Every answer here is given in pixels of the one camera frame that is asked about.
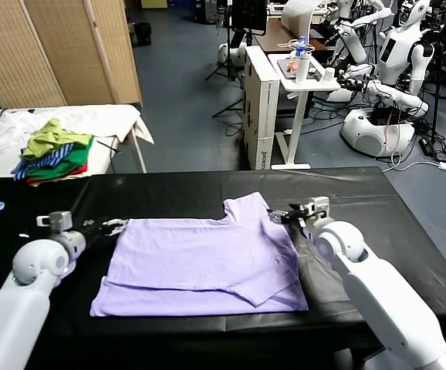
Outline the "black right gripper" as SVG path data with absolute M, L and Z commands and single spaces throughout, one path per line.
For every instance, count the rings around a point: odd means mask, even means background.
M 274 224 L 298 227 L 301 232 L 310 232 L 316 220 L 316 212 L 309 209 L 309 204 L 290 203 L 290 211 L 267 210 L 268 217 Z

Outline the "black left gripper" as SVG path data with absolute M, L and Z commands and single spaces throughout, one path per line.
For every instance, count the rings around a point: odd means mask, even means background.
M 89 219 L 83 221 L 83 225 L 74 228 L 81 233 L 86 241 L 86 247 L 91 247 L 97 240 L 121 234 L 128 224 L 128 219 L 105 218 Z

